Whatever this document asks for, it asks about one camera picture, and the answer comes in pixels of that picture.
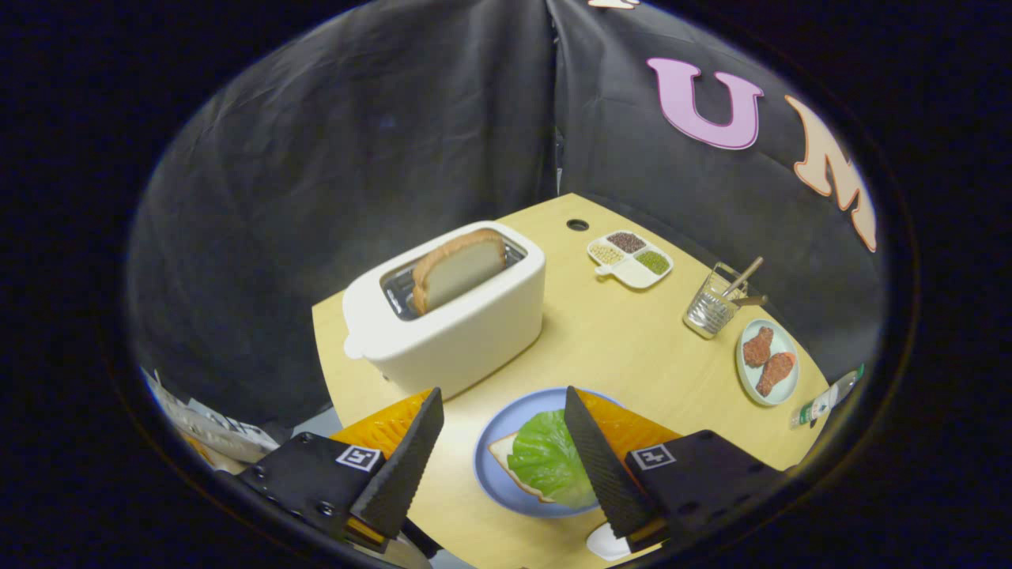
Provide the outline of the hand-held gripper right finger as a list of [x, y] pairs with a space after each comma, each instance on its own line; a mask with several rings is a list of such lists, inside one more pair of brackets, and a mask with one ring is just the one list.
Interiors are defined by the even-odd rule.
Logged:
[[677, 435], [574, 386], [564, 419], [612, 533], [632, 552], [688, 548], [784, 486], [780, 469], [712, 430]]

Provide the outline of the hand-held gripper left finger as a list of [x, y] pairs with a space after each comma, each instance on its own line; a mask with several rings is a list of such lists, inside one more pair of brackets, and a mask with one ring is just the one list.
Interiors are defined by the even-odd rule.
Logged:
[[238, 479], [305, 526], [383, 553], [407, 522], [444, 427], [442, 399], [435, 386], [336, 435], [300, 433]]

